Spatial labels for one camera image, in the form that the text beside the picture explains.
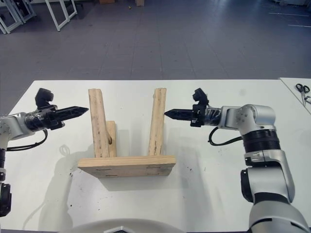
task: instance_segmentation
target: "gray floor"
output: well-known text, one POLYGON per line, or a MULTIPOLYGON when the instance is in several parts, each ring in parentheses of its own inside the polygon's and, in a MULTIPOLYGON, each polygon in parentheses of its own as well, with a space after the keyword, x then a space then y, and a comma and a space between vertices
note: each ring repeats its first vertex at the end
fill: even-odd
POLYGON ((0 34, 0 114, 33 80, 311 77, 311 28, 288 26, 311 26, 305 7, 269 0, 146 0, 135 7, 119 0, 78 10, 57 32, 46 5, 35 5, 38 17, 0 34))

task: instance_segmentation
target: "wooden block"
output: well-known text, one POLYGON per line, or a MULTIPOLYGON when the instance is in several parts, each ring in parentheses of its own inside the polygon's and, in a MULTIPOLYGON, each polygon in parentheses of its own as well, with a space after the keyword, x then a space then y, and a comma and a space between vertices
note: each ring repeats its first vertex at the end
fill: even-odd
POLYGON ((160 155, 163 143, 163 126, 166 88, 157 88, 152 108, 148 156, 160 155))
POLYGON ((111 144, 108 144, 109 157, 117 156, 117 142, 116 142, 116 123, 112 120, 106 121, 107 131, 111 136, 111 144))
POLYGON ((97 177, 167 176, 176 163, 174 156, 85 158, 78 167, 97 177))
POLYGON ((110 4, 115 3, 115 0, 99 0, 100 4, 110 4))
POLYGON ((111 142, 111 137, 106 129, 102 91, 100 89, 89 89, 88 97, 91 112, 95 157, 108 158, 108 143, 111 142))
POLYGON ((144 6, 145 0, 135 0, 136 6, 144 6))

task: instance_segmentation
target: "black cable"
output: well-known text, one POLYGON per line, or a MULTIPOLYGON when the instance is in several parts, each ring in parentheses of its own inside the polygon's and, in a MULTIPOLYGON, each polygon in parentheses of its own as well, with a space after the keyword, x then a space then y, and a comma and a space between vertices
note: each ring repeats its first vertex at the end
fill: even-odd
POLYGON ((29 149, 32 149, 32 148, 35 148, 37 146, 40 146, 42 143, 45 142, 45 140, 47 140, 48 138, 48 131, 47 130, 43 130, 43 133, 44 133, 44 139, 40 142, 36 142, 34 144, 31 144, 31 145, 26 145, 26 146, 19 146, 19 147, 8 147, 6 149, 6 151, 20 151, 20 150, 29 150, 29 149))
POLYGON ((212 140, 212 136, 213 136, 213 134, 216 132, 216 130, 218 130, 218 127, 215 127, 215 128, 210 132, 210 134, 209 134, 209 136, 208 136, 208 142, 209 142, 212 146, 224 146, 224 145, 228 145, 228 144, 231 144, 231 143, 234 143, 234 142, 237 142, 237 141, 242 140, 242 137, 240 136, 240 137, 233 138, 233 139, 231 139, 231 140, 229 140, 229 141, 226 141, 226 142, 223 142, 223 143, 220 143, 220 144, 216 144, 216 143, 214 143, 213 140, 212 140))

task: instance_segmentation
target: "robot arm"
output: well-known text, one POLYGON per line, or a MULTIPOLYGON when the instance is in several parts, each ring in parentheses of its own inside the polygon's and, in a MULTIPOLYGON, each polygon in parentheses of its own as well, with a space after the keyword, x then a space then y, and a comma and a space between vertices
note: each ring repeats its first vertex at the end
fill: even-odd
MULTIPOLYGON (((56 105, 49 104, 53 97, 54 95, 51 91, 40 88, 35 97, 37 110, 30 113, 0 116, 0 217, 6 216, 11 211, 12 195, 10 193, 10 185, 4 183, 6 173, 4 162, 5 152, 8 150, 8 142, 34 135, 37 131, 44 131, 47 137, 47 129, 55 130, 62 128, 65 126, 64 120, 79 117, 88 110, 87 108, 76 106, 58 110, 56 105)), ((41 143, 14 149, 27 150, 41 143)))
POLYGON ((294 182, 285 152, 280 148, 273 109, 251 104, 212 108, 200 88, 193 98, 199 102, 193 105, 192 110, 172 109, 165 115, 189 120, 194 127, 208 125, 240 131, 248 166, 241 171, 242 194, 254 204, 248 232, 309 233, 305 219, 290 204, 295 196, 294 182))

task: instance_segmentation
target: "metal frame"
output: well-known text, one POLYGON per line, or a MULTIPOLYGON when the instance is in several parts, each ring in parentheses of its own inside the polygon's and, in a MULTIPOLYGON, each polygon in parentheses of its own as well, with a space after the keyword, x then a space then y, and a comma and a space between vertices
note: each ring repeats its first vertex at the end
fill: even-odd
POLYGON ((6 26, 3 20, 0 18, 0 23, 5 31, 10 34, 12 30, 17 28, 19 25, 22 25, 23 22, 21 21, 19 15, 17 14, 14 6, 11 4, 11 0, 3 0, 5 6, 8 8, 12 18, 14 19, 15 23, 11 24, 10 26, 6 26))
POLYGON ((14 7, 14 9, 16 10, 19 18, 23 21, 23 23, 26 23, 27 20, 36 16, 34 9, 28 0, 22 0, 23 4, 25 5, 26 10, 28 11, 28 15, 26 15, 25 17, 21 14, 21 12, 20 12, 19 8, 17 7, 16 3, 14 2, 14 0, 10 0, 10 2, 12 4, 12 6, 14 7))
POLYGON ((49 9, 50 14, 51 14, 52 19, 53 19, 53 22, 54 22, 55 27, 56 27, 56 29, 57 29, 58 31, 60 31, 60 29, 61 29, 62 27, 64 27, 66 23, 69 23, 69 22, 70 22, 70 19, 71 19, 72 17, 74 17, 74 16, 77 14, 77 9, 76 9, 76 6, 75 6, 73 0, 71 0, 72 6, 73 6, 73 13, 72 13, 70 16, 68 15, 68 11, 67 11, 67 9, 66 9, 64 0, 59 0, 59 3, 60 3, 60 5, 61 5, 61 7, 62 7, 62 9, 63 9, 63 13, 64 13, 64 15, 65 15, 65 20, 64 20, 61 24, 58 24, 57 21, 56 21, 54 12, 53 12, 53 10, 52 10, 52 8, 51 8, 51 5, 50 5, 49 0, 45 0, 45 3, 46 3, 47 6, 48 6, 48 9, 49 9))

